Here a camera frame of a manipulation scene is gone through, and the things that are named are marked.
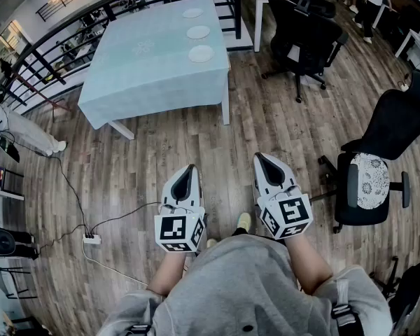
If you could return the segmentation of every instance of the white pants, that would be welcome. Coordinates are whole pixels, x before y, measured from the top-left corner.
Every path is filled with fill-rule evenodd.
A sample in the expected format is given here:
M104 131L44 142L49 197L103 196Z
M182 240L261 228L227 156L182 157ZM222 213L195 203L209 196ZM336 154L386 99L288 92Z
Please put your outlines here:
M15 136L22 137L28 144L43 152L59 149L59 142L51 134L43 131L36 123L13 111L9 111L8 120L10 132Z

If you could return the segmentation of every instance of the shoe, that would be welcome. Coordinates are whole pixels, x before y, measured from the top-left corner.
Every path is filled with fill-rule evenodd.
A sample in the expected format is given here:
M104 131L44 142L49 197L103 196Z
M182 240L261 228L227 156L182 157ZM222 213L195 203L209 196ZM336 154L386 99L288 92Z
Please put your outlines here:
M350 11L353 11L355 14L359 13L358 8L357 8L356 6L354 6L354 5L351 5L351 6L349 7L349 9L350 9Z
M238 228L243 228L249 233L249 230L251 229L251 226L252 226L251 215L249 213L242 213L238 217L237 229Z
M60 141L57 144L57 148L53 152L57 153L57 152L65 151L65 148L67 148L67 142L66 141Z
M356 22L356 21L355 21L355 18L351 19L351 21L353 21L353 22L355 23L355 25L356 25L357 27L359 27L360 29L362 29L362 28L363 28L362 24L360 24L359 22Z
M209 239L207 240L207 248L210 249L212 246L217 245L217 243L216 239Z

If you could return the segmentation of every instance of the white cable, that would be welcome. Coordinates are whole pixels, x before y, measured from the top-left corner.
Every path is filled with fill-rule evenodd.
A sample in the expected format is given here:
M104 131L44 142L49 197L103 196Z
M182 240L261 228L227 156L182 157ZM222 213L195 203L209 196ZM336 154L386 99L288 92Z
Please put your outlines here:
M131 277L131 276L127 276L126 274L123 274L122 272L119 272L117 269L113 269L112 267L105 266L105 265L101 264L99 261L96 261L95 259L91 259L91 258L89 258L89 257L85 254L85 250L84 250L84 240L81 242L81 246L83 247L83 254L84 254L84 256L85 256L85 258L86 258L87 260L93 261L94 263L97 263L98 265L101 265L102 267L105 267L106 269L109 269L109 270L112 270L112 271L114 271L114 272L117 272L117 273L119 273L120 275L123 275L124 277L127 277L128 279L131 279L131 280L134 280L134 281L136 281L136 282L138 282L138 283L140 283L140 284L143 284L144 286L148 286L148 284L147 284L147 283L144 283L144 282L142 282L142 281L140 281L140 280L137 280L137 279L135 279L135 278L133 278L133 277Z

